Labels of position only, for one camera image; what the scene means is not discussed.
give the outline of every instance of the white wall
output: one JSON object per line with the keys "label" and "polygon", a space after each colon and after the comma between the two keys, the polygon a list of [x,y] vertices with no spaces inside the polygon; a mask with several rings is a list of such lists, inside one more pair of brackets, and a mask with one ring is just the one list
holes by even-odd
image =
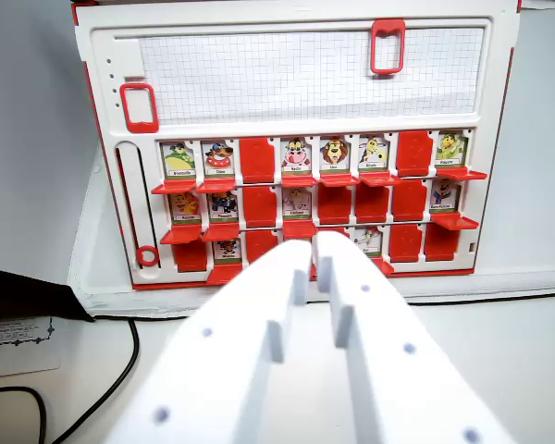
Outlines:
{"label": "white wall", "polygon": [[66,282],[98,139],[68,0],[0,0],[0,269]]}

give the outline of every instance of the red plastic frame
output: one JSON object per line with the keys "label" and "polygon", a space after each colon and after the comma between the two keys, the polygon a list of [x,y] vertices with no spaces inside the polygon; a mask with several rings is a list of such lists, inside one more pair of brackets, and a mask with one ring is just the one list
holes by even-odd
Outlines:
{"label": "red plastic frame", "polygon": [[[399,65],[396,68],[377,69],[376,68],[376,37],[378,34],[390,35],[398,32],[401,35],[401,56],[399,57]],[[370,50],[370,68],[375,74],[390,75],[403,69],[403,58],[405,58],[405,21],[401,18],[386,18],[375,20],[372,25],[372,43]]]}
{"label": "red plastic frame", "polygon": [[[154,259],[152,261],[145,260],[145,252],[152,253],[154,255]],[[158,264],[159,261],[158,250],[156,250],[156,247],[153,247],[152,245],[144,245],[143,247],[140,247],[136,252],[136,259],[138,260],[138,264],[140,264],[141,266],[155,266],[156,264]]]}
{"label": "red plastic frame", "polygon": [[[126,90],[148,90],[148,93],[150,94],[150,107],[152,109],[152,122],[132,122],[130,120]],[[119,88],[119,95],[121,95],[123,114],[126,117],[126,127],[128,127],[129,132],[134,134],[158,132],[158,114],[156,113],[156,100],[154,99],[154,89],[152,86],[148,83],[125,83]]]}

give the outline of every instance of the red ring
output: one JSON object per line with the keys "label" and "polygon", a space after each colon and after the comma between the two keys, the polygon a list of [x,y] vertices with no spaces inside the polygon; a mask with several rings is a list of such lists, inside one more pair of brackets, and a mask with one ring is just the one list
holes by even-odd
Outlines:
{"label": "red ring", "polygon": [[[154,259],[152,261],[146,261],[144,259],[144,252],[150,252],[154,255]],[[155,247],[151,247],[150,245],[144,245],[140,247],[136,252],[136,259],[138,259],[138,263],[142,266],[154,266],[158,264],[158,250]]]}

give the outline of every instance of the character card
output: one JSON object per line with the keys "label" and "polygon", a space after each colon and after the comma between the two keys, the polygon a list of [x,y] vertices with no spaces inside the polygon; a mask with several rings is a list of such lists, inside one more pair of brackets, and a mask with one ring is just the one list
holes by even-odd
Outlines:
{"label": "character card", "polygon": [[238,222],[237,196],[231,191],[207,195],[210,222]]}
{"label": "character card", "polygon": [[429,200],[430,213],[450,213],[457,211],[461,187],[450,179],[437,179],[432,182],[432,195]]}
{"label": "character card", "polygon": [[389,164],[389,141],[382,136],[361,136],[358,170],[383,171]]}
{"label": "character card", "polygon": [[460,132],[440,132],[436,147],[436,167],[462,167],[468,142]]}
{"label": "character card", "polygon": [[213,242],[214,264],[239,264],[242,262],[241,240]]}
{"label": "character card", "polygon": [[342,137],[321,139],[321,173],[350,171],[350,146]]}
{"label": "character card", "polygon": [[376,227],[356,227],[353,242],[368,257],[382,254],[382,233]]}
{"label": "character card", "polygon": [[203,171],[208,178],[234,177],[234,150],[225,141],[202,142]]}
{"label": "character card", "polygon": [[173,225],[199,224],[202,222],[200,200],[192,193],[169,194],[168,204]]}
{"label": "character card", "polygon": [[193,150],[184,142],[160,144],[165,179],[195,179]]}
{"label": "character card", "polygon": [[283,213],[284,219],[310,219],[312,212],[312,194],[304,188],[284,188]]}
{"label": "character card", "polygon": [[281,171],[283,175],[311,174],[311,146],[304,137],[281,141]]}

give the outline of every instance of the white table surface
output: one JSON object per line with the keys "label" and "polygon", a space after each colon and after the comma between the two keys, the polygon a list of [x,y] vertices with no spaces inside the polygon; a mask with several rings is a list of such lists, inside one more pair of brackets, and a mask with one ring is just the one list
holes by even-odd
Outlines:
{"label": "white table surface", "polygon": [[[518,442],[555,443],[555,298],[414,310]],[[181,322],[137,323],[142,348],[128,383],[69,443],[103,441]],[[42,393],[47,442],[101,396],[131,354],[127,322],[68,325],[59,369],[0,377],[0,386],[28,385]],[[331,345],[328,305],[297,308],[291,332],[286,363],[272,369],[259,442],[353,442],[345,363]],[[31,396],[0,394],[0,444],[34,444],[37,427]]]}

